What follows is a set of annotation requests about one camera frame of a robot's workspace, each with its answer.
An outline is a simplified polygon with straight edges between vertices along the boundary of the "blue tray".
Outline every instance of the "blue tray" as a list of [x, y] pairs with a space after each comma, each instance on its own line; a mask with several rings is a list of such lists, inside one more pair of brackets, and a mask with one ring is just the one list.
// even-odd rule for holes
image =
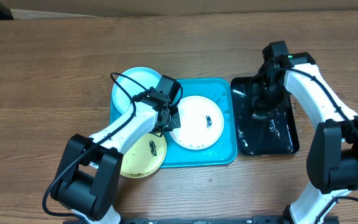
[[[223, 133], [211, 147], [197, 151], [179, 146], [169, 133], [164, 133], [167, 140], [167, 155], [161, 168], [231, 163], [237, 156], [237, 143], [230, 85], [222, 78], [191, 78], [181, 79], [178, 82], [183, 87], [183, 97], [204, 96], [217, 104], [224, 117]], [[120, 115], [114, 103], [111, 102], [110, 123], [118, 119]]]

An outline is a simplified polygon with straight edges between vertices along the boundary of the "yellow plate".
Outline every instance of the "yellow plate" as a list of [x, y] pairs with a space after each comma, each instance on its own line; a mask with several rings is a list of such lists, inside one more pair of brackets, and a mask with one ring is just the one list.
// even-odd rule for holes
[[148, 176], [160, 168], [165, 155], [167, 155], [165, 137], [145, 134], [125, 154], [120, 174], [129, 178]]

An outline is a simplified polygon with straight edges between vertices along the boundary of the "black tray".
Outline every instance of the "black tray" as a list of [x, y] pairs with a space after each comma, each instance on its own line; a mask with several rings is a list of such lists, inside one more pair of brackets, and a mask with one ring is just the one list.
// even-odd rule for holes
[[244, 155], [293, 154], [299, 150], [298, 135], [289, 96], [266, 118], [255, 118], [250, 98], [245, 92], [252, 77], [231, 82], [237, 147]]

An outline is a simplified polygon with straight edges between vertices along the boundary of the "plate rim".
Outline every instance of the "plate rim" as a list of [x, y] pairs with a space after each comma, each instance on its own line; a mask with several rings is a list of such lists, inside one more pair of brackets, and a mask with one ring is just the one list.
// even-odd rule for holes
[[131, 179], [139, 179], [139, 178], [143, 178], [143, 177], [147, 177], [148, 175], [151, 175], [151, 174], [154, 174], [155, 173], [155, 171], [157, 171], [159, 168], [161, 168], [161, 165], [162, 165], [162, 163], [164, 162], [164, 160], [165, 160], [165, 157], [167, 156], [167, 140], [165, 139], [165, 136], [163, 135], [161, 138], [163, 138], [163, 141], [164, 141], [164, 150], [163, 150], [163, 158], [162, 158], [162, 160], [161, 160], [161, 162], [159, 162], [159, 166], [156, 168], [156, 169], [152, 169], [152, 172], [150, 172], [149, 174], [147, 174], [147, 175], [142, 175], [142, 176], [139, 176], [139, 175], [137, 175], [137, 176], [134, 176], [134, 175], [130, 175], [130, 174], [123, 174], [122, 173], [122, 166], [121, 166], [121, 169], [120, 169], [120, 171], [119, 171], [119, 174], [120, 175], [122, 175], [123, 177], [127, 177], [127, 178], [131, 178]]
[[[128, 76], [128, 77], [131, 77], [131, 74], [133, 74], [134, 72], [139, 71], [139, 70], [141, 70], [141, 71], [143, 71], [143, 72], [148, 72], [149, 74], [151, 74], [151, 75], [153, 75], [153, 76], [155, 76], [155, 77], [157, 77], [157, 78], [161, 78], [161, 77], [162, 77], [162, 76], [159, 74], [159, 72], [155, 71], [155, 70], [152, 69], [152, 68], [148, 68], [148, 67], [133, 67], [133, 68], [129, 68], [129, 69], [125, 70], [122, 74], [123, 74], [123, 75], [126, 75], [126, 76]], [[121, 82], [122, 82], [124, 79], [125, 79], [124, 77], [119, 76], [116, 81], [117, 81], [119, 84], [121, 84]], [[124, 114], [125, 111], [122, 112], [121, 109], [120, 109], [120, 107], [118, 107], [116, 101], [114, 100], [114, 99], [117, 98], [117, 92], [118, 92], [119, 90], [121, 90], [121, 89], [119, 89], [119, 88], [115, 88], [116, 90], [114, 90], [114, 87], [115, 87], [115, 86], [116, 86], [115, 84], [112, 86], [111, 99], [112, 99], [112, 102], [114, 103], [114, 106], [115, 106], [116, 109], [118, 110], [118, 112], [120, 112], [120, 114]]]
[[204, 147], [204, 148], [197, 148], [197, 147], [195, 147], [194, 149], [192, 149], [192, 148], [185, 147], [181, 142], [178, 142], [178, 141], [172, 136], [172, 131], [169, 132], [169, 135], [171, 136], [171, 138], [172, 138], [179, 146], [184, 147], [185, 149], [194, 150], [194, 151], [199, 151], [199, 150], [207, 149], [207, 148], [213, 146], [215, 143], [217, 143], [217, 142], [219, 141], [219, 139], [221, 138], [221, 136], [222, 136], [223, 129], [224, 129], [224, 116], [223, 116], [223, 112], [222, 112], [222, 110], [220, 109], [220, 107], [219, 107], [214, 101], [212, 101], [211, 99], [209, 99], [208, 97], [199, 96], [199, 95], [192, 95], [192, 96], [186, 96], [186, 97], [184, 97], [183, 99], [188, 98], [188, 97], [200, 97], [200, 98], [202, 98], [202, 99], [207, 99], [207, 101], [212, 102], [212, 105], [214, 105], [214, 107], [217, 108], [218, 111], [220, 111], [220, 114], [219, 114], [220, 116], [219, 116], [219, 117], [221, 118], [221, 121], [222, 121], [222, 128], [221, 128], [221, 130], [220, 130], [219, 137], [217, 138], [217, 140], [216, 140], [215, 142], [213, 142], [213, 143], [212, 143], [210, 146], [208, 146], [208, 147]]

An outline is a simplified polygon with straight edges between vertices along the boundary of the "wood grain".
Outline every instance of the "wood grain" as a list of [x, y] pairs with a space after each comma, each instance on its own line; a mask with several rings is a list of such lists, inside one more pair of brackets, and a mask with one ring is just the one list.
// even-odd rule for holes
[[[0, 21], [0, 223], [61, 223], [43, 213], [41, 198], [68, 139], [108, 125], [111, 72], [143, 65], [173, 78], [231, 81], [254, 75], [262, 49], [277, 40], [309, 52], [358, 112], [358, 11]], [[116, 209], [148, 218], [281, 214], [308, 181], [314, 134], [294, 98], [293, 105], [297, 155], [239, 155], [228, 166], [122, 178]], [[331, 214], [358, 223], [358, 203], [341, 202]]]

